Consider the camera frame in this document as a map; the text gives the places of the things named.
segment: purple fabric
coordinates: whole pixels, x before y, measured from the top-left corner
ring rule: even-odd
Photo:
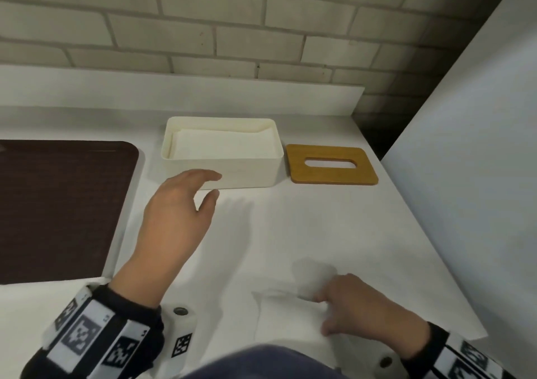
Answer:
[[[345,379],[341,373],[292,349],[258,345],[226,356],[184,379]]]

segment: person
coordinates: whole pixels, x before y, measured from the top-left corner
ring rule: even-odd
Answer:
[[[194,195],[205,182],[220,178],[210,170],[190,170],[158,188],[144,210],[131,258],[108,285],[69,303],[47,331],[53,335],[44,336],[43,348],[25,365],[22,379],[127,379],[152,367],[164,344],[160,302],[209,229],[219,192],[209,192],[199,210]],[[320,328],[324,335],[345,333],[385,343],[411,379],[513,378],[459,335],[426,322],[357,276],[334,277],[314,301],[331,306]],[[102,317],[99,310],[109,314]],[[129,330],[140,340],[125,336]],[[270,345],[228,355],[185,377],[344,378],[305,355]]]

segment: hand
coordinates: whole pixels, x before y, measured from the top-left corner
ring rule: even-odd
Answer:
[[[314,301],[331,305],[332,314],[321,327],[323,335],[342,333],[380,341],[403,359],[416,355],[429,341],[425,320],[353,274],[334,277]]]
[[[207,181],[222,176],[210,170],[190,170],[167,179],[143,213],[131,259],[109,287],[124,298],[156,308],[168,287],[207,233],[220,194],[209,192],[200,205],[194,195]]]

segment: round hole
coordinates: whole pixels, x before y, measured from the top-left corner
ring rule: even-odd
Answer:
[[[175,307],[173,309],[173,313],[177,315],[187,315],[189,311],[186,308],[183,307]]]
[[[379,362],[379,366],[382,368],[382,369],[386,369],[387,367],[389,367],[391,364],[393,363],[393,359],[390,357],[390,356],[385,356],[384,358],[382,358]]]

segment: rectangular container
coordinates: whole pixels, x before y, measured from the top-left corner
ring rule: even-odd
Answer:
[[[189,159],[170,158],[173,134],[187,129],[241,133],[258,133],[270,129],[272,146],[270,150],[262,151],[262,155],[269,158],[237,156],[222,159],[192,159],[192,155],[196,155],[195,150],[190,151]],[[202,189],[259,188],[276,184],[278,171],[283,165],[284,149],[276,123],[271,119],[171,117],[166,125],[161,157],[168,177],[195,168],[211,169],[222,174],[220,181],[207,182]]]

